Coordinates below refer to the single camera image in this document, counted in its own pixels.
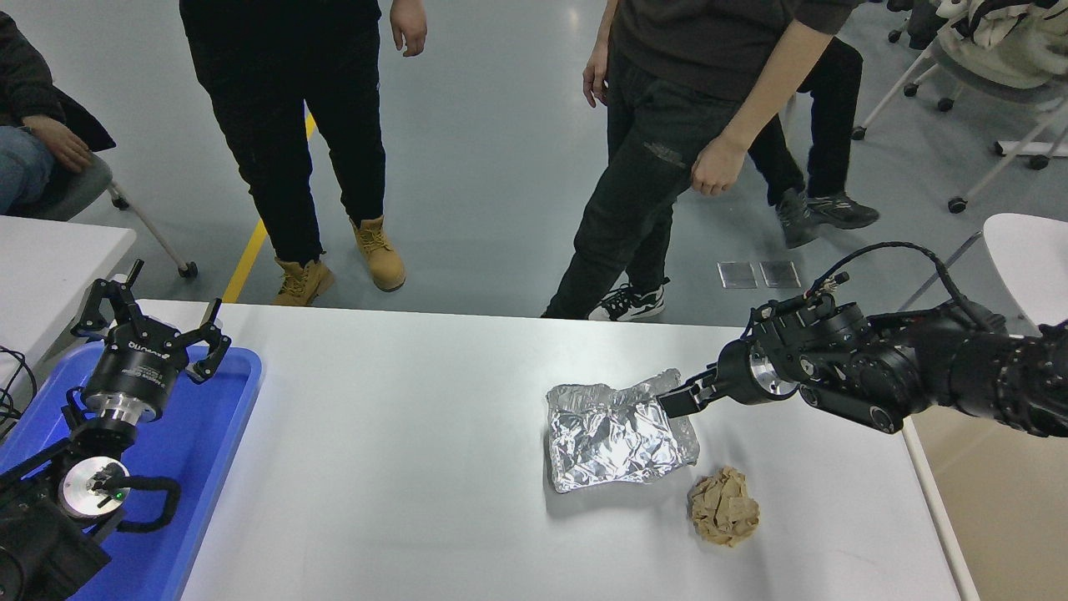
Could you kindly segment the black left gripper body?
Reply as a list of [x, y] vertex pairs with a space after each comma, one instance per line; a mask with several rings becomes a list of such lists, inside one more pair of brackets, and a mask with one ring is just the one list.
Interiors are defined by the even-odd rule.
[[134, 325], [117, 325], [104, 338], [100, 355], [83, 388], [88, 410], [103, 411], [103, 401], [124, 395], [163, 413], [188, 353], [174, 343], [179, 331], [170, 325], [150, 325], [144, 337]]

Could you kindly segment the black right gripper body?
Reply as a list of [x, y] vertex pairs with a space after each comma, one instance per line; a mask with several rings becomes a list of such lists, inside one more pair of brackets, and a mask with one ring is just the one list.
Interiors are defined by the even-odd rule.
[[756, 383], [750, 364], [750, 343], [732, 341], [718, 355], [718, 390], [737, 404], [764, 404], [763, 388]]

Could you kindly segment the person's hand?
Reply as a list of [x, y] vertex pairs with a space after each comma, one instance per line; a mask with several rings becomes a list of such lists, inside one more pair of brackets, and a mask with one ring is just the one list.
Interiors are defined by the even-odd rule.
[[81, 171], [91, 167], [93, 154], [88, 148], [85, 142], [75, 135], [68, 126], [50, 118], [49, 115], [27, 115], [22, 118], [23, 127], [37, 137], [45, 145], [59, 164], [72, 171], [73, 174], [80, 174]]

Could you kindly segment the person's left hand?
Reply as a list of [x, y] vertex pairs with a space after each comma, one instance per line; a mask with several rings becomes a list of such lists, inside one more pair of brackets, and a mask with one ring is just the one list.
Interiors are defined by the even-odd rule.
[[691, 172], [691, 188], [702, 195], [726, 193], [738, 179], [748, 152], [748, 142], [723, 133], [698, 152]]
[[390, 33], [397, 51], [405, 58], [420, 56], [425, 50], [428, 23], [421, 0], [394, 0], [390, 3]]

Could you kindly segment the person's right hand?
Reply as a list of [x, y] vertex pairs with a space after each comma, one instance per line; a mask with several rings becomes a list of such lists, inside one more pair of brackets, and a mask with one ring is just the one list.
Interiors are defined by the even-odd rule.
[[582, 72], [582, 95], [591, 108], [609, 104], [607, 75], [609, 75], [609, 43], [595, 42]]

